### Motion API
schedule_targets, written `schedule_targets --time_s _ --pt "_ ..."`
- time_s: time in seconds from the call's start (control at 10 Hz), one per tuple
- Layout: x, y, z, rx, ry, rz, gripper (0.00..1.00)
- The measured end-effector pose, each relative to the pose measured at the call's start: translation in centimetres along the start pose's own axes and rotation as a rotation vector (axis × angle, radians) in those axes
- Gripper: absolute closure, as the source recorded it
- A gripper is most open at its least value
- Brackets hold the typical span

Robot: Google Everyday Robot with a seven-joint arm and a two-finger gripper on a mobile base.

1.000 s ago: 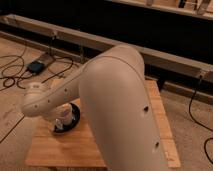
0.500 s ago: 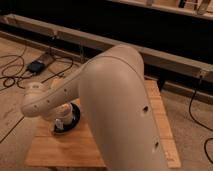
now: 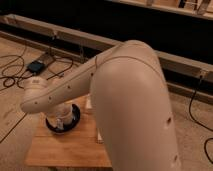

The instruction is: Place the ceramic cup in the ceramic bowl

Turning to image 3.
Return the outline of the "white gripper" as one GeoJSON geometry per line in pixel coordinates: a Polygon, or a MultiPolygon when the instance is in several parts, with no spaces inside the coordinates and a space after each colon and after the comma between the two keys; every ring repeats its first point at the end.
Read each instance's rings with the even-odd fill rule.
{"type": "Polygon", "coordinates": [[[56,127],[56,119],[62,119],[64,125],[68,125],[71,123],[72,121],[72,114],[71,113],[67,113],[65,115],[59,115],[59,116],[56,116],[56,117],[53,117],[53,118],[50,118],[49,119],[49,122],[52,126],[55,126],[56,127]]]}

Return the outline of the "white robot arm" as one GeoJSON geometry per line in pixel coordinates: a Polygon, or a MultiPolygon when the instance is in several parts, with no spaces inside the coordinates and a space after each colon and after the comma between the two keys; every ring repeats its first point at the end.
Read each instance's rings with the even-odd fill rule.
{"type": "Polygon", "coordinates": [[[181,171],[167,83],[149,45],[125,41],[53,84],[31,77],[20,107],[44,112],[86,94],[114,171],[181,171]]]}

